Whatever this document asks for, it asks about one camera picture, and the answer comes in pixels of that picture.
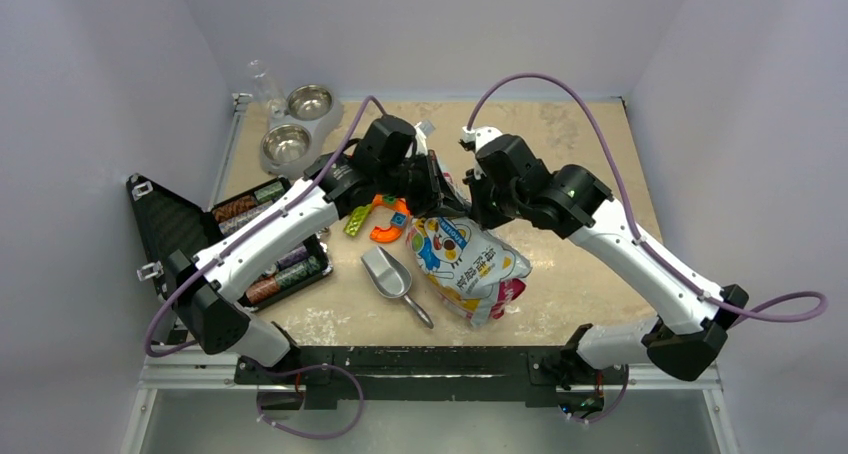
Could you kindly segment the colourful pet food bag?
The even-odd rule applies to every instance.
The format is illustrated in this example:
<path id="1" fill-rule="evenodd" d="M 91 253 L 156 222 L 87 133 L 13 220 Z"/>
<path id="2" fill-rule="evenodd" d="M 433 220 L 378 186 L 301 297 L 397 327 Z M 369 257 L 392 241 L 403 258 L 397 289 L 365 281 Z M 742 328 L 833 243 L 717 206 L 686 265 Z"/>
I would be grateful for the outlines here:
<path id="1" fill-rule="evenodd" d="M 516 248 L 467 217 L 415 217 L 405 243 L 442 302 L 475 328 L 501 318 L 533 271 Z"/>

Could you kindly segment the silver metal scoop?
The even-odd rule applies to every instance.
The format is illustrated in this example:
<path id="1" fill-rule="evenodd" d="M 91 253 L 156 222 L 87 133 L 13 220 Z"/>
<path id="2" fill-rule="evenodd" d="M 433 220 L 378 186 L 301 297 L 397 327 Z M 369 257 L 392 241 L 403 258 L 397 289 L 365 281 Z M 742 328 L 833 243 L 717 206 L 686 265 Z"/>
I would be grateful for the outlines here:
<path id="1" fill-rule="evenodd" d="M 381 296 L 404 301 L 424 326 L 428 329 L 435 327 L 429 314 L 411 297 L 411 272 L 396 257 L 375 246 L 362 254 L 360 260 Z"/>

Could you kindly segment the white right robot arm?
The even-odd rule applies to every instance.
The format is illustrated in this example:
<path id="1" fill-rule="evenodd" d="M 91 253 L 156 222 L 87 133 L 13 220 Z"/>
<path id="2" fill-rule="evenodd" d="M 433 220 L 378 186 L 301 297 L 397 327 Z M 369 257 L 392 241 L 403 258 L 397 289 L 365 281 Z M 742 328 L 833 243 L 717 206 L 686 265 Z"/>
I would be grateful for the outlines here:
<path id="1" fill-rule="evenodd" d="M 694 381 L 716 360 L 749 296 L 698 275 L 646 232 L 634 235 L 624 204 L 586 168 L 551 172 L 519 136 L 484 127 L 465 131 L 461 146 L 475 163 L 463 179 L 471 217 L 484 228 L 514 219 L 555 233 L 603 262 L 654 309 L 655 316 L 617 326 L 584 325 L 561 355 L 564 373 L 584 381 L 598 370 L 652 363 Z"/>

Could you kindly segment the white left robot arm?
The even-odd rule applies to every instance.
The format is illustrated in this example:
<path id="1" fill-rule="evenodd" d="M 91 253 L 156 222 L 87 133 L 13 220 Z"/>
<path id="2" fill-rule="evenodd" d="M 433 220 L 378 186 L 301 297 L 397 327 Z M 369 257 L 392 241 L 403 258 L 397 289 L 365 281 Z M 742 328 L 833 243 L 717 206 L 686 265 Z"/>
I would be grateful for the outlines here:
<path id="1" fill-rule="evenodd" d="M 445 177 L 419 128 L 383 115 L 362 137 L 346 134 L 335 150 L 319 156 L 280 199 L 235 233 L 192 255 L 172 252 L 164 271 L 176 286 L 166 307 L 204 353 L 246 356 L 272 382 L 289 381 L 298 369 L 292 340 L 239 301 L 281 255 L 378 194 L 404 199 L 416 217 L 464 217 L 471 211 L 470 200 Z"/>

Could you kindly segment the grey double pet bowl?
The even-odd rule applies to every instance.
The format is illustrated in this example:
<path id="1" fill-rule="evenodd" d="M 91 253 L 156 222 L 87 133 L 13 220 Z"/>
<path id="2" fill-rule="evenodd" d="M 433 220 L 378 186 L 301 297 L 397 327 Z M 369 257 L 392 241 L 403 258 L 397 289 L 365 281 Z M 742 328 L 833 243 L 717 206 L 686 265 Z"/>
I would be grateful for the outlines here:
<path id="1" fill-rule="evenodd" d="M 261 169 L 273 176 L 296 179 L 321 155 L 327 137 L 340 125 L 344 108 L 323 85 L 295 89 L 281 115 L 271 116 L 260 141 Z"/>

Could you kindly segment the clear water bottle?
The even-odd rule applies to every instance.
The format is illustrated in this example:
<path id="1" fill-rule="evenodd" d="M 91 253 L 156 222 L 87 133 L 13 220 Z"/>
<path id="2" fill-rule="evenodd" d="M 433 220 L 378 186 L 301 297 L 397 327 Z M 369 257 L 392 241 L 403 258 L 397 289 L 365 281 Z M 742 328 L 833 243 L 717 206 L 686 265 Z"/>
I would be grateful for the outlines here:
<path id="1" fill-rule="evenodd" d="M 254 98 L 270 119 L 282 119 L 286 114 L 286 99 L 282 89 L 266 64 L 255 59 L 248 63 L 254 86 Z"/>

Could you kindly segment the black poker chip case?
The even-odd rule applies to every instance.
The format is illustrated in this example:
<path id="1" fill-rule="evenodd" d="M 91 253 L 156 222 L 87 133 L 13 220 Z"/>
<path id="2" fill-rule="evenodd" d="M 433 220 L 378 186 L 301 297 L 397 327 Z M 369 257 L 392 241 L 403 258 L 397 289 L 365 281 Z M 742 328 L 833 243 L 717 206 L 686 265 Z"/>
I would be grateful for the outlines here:
<path id="1" fill-rule="evenodd" d="M 176 250 L 193 255 L 223 240 L 282 198 L 290 186 L 287 179 L 274 178 L 204 210 L 145 176 L 131 176 L 127 188 L 147 258 L 138 277 L 150 280 L 157 296 L 166 300 L 176 287 L 164 278 L 168 255 Z M 250 311 L 261 311 L 324 279 L 332 270 L 327 246 L 313 234 L 278 256 L 239 303 Z"/>

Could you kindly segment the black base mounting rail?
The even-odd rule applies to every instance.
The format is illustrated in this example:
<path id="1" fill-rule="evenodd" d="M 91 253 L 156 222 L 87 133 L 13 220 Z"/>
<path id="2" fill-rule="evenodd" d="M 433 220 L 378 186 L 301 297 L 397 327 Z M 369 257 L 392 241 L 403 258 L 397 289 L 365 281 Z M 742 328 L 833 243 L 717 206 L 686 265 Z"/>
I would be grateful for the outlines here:
<path id="1" fill-rule="evenodd" d="M 341 401 L 518 402 L 600 410 L 624 369 L 596 371 L 562 346 L 303 346 L 273 368 L 241 357 L 234 381 L 291 391 L 307 410 Z"/>

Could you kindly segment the aluminium frame rail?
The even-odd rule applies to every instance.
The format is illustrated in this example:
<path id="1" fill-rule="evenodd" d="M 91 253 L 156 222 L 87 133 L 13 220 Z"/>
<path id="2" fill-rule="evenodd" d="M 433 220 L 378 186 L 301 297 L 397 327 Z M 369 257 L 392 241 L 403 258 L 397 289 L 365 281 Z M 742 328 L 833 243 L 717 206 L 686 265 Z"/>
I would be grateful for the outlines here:
<path id="1" fill-rule="evenodd" d="M 238 356 L 208 355 L 189 347 L 169 356 L 145 359 L 138 386 L 146 389 L 216 390 L 234 385 Z"/>

